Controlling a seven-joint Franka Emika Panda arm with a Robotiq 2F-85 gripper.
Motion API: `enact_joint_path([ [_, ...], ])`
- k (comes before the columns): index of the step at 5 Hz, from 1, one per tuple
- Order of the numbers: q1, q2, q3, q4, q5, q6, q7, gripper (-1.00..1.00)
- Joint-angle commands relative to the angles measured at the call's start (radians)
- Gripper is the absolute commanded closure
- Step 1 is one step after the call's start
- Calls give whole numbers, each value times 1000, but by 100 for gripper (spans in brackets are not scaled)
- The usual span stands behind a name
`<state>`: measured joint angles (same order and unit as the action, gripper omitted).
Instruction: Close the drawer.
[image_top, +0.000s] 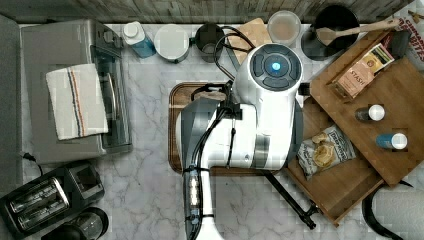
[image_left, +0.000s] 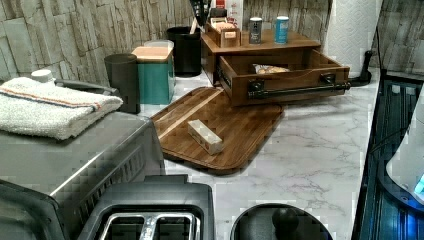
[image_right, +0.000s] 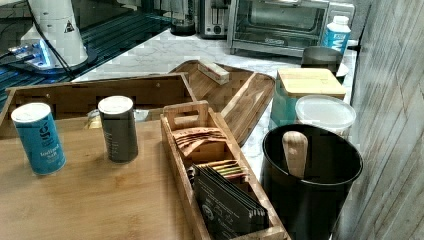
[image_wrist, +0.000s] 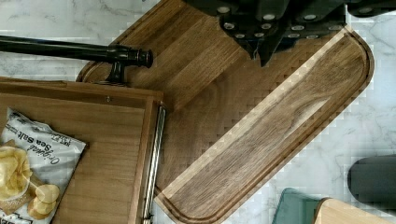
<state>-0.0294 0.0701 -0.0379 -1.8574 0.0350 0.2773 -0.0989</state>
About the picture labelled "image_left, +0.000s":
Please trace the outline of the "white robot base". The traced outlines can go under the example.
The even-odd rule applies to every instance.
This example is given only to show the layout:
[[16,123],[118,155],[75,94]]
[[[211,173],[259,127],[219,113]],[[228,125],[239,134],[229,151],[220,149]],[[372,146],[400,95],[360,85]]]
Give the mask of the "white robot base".
[[380,182],[402,205],[423,213],[423,91],[417,87],[388,88],[389,110],[397,123],[400,144],[383,163]]

